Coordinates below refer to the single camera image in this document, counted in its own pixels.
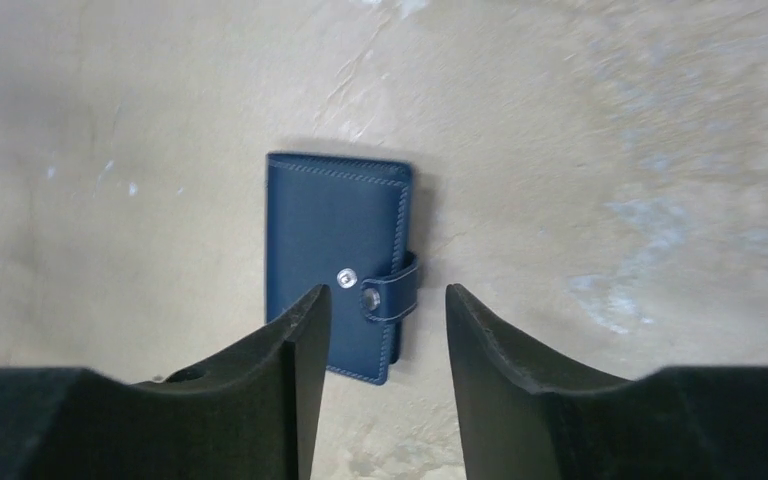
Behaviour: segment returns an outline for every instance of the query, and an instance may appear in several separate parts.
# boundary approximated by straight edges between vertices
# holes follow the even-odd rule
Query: wallet
[[[382,385],[417,301],[410,165],[291,152],[267,163],[267,322],[329,286],[328,370]]]

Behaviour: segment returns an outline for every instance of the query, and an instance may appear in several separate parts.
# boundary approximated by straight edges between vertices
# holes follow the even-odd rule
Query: snap button
[[[363,306],[370,312],[375,311],[381,305],[381,294],[374,288],[363,290]]]
[[[357,273],[351,268],[344,268],[337,274],[337,283],[342,288],[352,288],[357,283]]]

